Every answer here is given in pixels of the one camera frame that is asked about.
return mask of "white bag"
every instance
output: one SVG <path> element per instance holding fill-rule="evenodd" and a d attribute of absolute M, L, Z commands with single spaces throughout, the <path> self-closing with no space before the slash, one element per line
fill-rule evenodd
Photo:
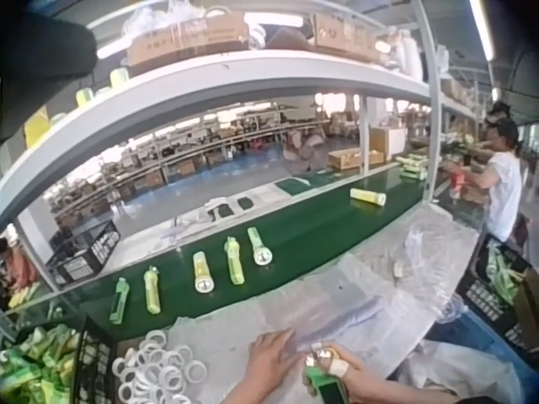
<path fill-rule="evenodd" d="M 521 404 L 522 388 L 512 364 L 475 349 L 423 341 L 398 369 L 398 381 L 416 388 L 435 384 L 460 399 L 488 396 L 504 404 Z"/>

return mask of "hand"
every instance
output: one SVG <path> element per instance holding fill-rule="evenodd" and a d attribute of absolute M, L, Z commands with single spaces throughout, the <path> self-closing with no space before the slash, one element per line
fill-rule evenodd
<path fill-rule="evenodd" d="M 462 171 L 461 166 L 459 166 L 458 164 L 454 162 L 441 162 L 440 168 L 451 174 L 460 173 Z"/>
<path fill-rule="evenodd" d="M 337 353 L 340 359 L 349 364 L 348 370 L 341 378 L 346 388 L 350 403 L 362 403 L 364 401 L 371 401 L 379 396 L 380 391 L 383 391 L 385 380 L 379 379 L 372 374 L 350 351 L 341 347 L 336 343 L 323 343 L 325 348 L 331 348 Z M 331 366 L 330 358 L 321 358 L 318 361 L 318 366 L 329 372 Z M 303 384 L 307 387 L 311 396 L 316 395 L 314 387 L 311 385 L 311 381 L 307 378 L 305 372 L 303 372 Z"/>
<path fill-rule="evenodd" d="M 304 353 L 296 353 L 288 358 L 284 355 L 286 343 L 293 335 L 292 330 L 267 332 L 249 345 L 243 384 L 253 389 L 252 394 L 267 397 L 282 384 L 292 367 L 305 357 Z"/>

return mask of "white shelf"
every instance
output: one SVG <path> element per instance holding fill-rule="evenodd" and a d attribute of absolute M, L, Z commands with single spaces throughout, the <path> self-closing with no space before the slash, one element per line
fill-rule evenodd
<path fill-rule="evenodd" d="M 369 97 L 430 101 L 427 84 L 381 66 L 294 50 L 204 56 L 135 77 L 73 111 L 12 166 L 0 180 L 0 228 L 81 162 L 127 140 L 137 127 L 138 133 L 141 126 L 151 129 L 156 115 L 181 119 L 215 108 L 216 100 L 231 104 L 285 91 L 345 88 Z"/>

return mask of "green conveyor belt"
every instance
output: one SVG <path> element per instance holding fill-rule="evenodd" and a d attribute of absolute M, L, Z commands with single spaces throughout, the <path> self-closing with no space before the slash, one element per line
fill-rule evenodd
<path fill-rule="evenodd" d="M 86 311 L 101 327 L 118 340 L 134 338 L 175 322 L 178 316 L 196 317 L 223 306 L 263 294 L 286 284 L 380 231 L 420 201 L 423 184 L 398 178 L 398 167 L 373 175 L 338 189 L 304 200 L 283 210 L 219 232 L 147 262 L 123 269 L 63 295 L 76 307 Z M 365 188 L 387 193 L 383 209 L 351 203 L 350 188 Z M 247 229 L 256 226 L 264 244 L 274 254 L 269 268 L 253 262 Z M 245 284 L 235 286 L 229 279 L 227 256 L 222 246 L 227 236 L 240 242 Z M 201 295 L 195 291 L 193 254 L 204 251 L 216 283 L 214 291 Z M 149 265 L 159 269 L 162 312 L 147 312 L 143 274 Z M 109 322 L 110 305 L 118 278 L 131 286 L 124 321 L 116 326 Z"/>

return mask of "white t-shirt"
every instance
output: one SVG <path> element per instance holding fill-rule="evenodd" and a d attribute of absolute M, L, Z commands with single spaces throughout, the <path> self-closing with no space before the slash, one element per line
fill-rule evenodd
<path fill-rule="evenodd" d="M 488 162 L 496 170 L 499 181 L 490 190 L 486 227 L 500 241 L 505 242 L 515 224 L 522 193 L 520 160 L 510 152 L 494 153 Z"/>

